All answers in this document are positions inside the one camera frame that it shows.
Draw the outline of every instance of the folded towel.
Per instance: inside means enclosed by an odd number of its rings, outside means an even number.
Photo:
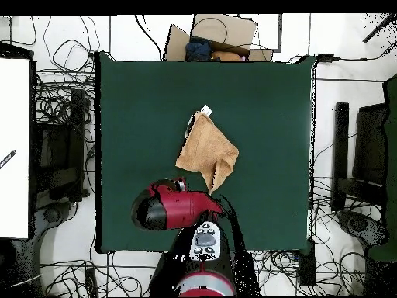
[[[209,194],[218,189],[232,171],[239,151],[204,113],[197,112],[176,166],[201,172]]]

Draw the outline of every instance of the pen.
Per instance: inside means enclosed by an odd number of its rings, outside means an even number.
[[[7,162],[9,162],[9,161],[12,159],[12,157],[13,157],[14,155],[16,155],[16,150],[13,150],[13,151],[9,152],[9,155],[7,155],[7,156],[2,160],[2,162],[0,162],[0,169],[3,168],[3,167],[5,166],[5,164],[6,164]]]

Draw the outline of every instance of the white surface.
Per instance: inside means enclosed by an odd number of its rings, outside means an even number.
[[[0,237],[28,238],[29,79],[28,60],[0,58]]]

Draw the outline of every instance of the green table surface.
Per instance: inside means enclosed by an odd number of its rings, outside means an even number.
[[[213,196],[235,208],[247,249],[305,248],[313,63],[116,62],[100,53],[101,251],[169,249],[177,231],[138,230],[131,204],[161,178],[184,176],[206,191],[200,173],[175,167],[204,105],[240,152]]]

